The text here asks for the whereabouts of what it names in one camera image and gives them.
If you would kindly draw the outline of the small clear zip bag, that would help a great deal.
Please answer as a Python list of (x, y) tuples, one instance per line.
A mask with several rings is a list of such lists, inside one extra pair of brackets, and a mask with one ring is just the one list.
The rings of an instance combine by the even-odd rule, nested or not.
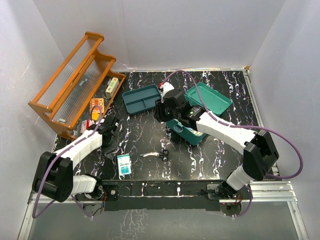
[(113, 160), (117, 156), (118, 151), (119, 147), (117, 145), (109, 146), (104, 149), (104, 156), (109, 160)]

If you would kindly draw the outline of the alcohol wipes plastic bag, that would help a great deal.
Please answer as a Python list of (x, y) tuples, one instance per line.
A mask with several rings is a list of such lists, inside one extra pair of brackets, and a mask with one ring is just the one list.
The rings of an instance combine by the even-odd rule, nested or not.
[(201, 137), (201, 136), (205, 136), (205, 135), (206, 135), (205, 133), (200, 132), (200, 131), (196, 131), (196, 130), (194, 130), (194, 129), (191, 129), (190, 132), (191, 132), (192, 134), (194, 134), (196, 137)]

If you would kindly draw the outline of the teal white sachet packet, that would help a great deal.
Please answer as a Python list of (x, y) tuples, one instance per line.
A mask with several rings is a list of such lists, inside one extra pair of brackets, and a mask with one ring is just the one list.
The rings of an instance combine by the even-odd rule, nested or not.
[(129, 154), (118, 155), (117, 165), (119, 176), (130, 175), (132, 173), (131, 159)]

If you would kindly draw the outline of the dark teal divided tray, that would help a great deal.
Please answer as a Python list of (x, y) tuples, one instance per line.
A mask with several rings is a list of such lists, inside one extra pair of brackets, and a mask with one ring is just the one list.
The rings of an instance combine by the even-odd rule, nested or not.
[(155, 84), (144, 86), (122, 94), (122, 99), (129, 115), (139, 114), (156, 108), (156, 101), (161, 93)]

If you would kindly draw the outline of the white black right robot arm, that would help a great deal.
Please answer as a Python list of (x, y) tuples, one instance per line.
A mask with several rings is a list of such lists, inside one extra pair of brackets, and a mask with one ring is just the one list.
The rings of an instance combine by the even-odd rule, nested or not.
[(200, 105), (190, 105), (180, 90), (172, 89), (155, 101), (158, 122), (178, 120), (183, 126), (201, 132), (224, 143), (242, 154), (242, 165), (234, 170), (216, 190), (216, 194), (230, 199), (240, 194), (241, 188), (253, 180), (265, 178), (279, 153), (271, 134), (266, 130), (241, 128), (206, 111)]

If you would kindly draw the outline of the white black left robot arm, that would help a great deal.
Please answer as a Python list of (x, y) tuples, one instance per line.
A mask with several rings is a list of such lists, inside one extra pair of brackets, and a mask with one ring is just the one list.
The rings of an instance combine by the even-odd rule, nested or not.
[(90, 174), (74, 175), (74, 168), (94, 150), (110, 146), (119, 125), (120, 120), (116, 117), (103, 118), (99, 125), (92, 124), (64, 148), (44, 152), (38, 162), (32, 190), (60, 203), (77, 194), (99, 199), (104, 189), (100, 180)]

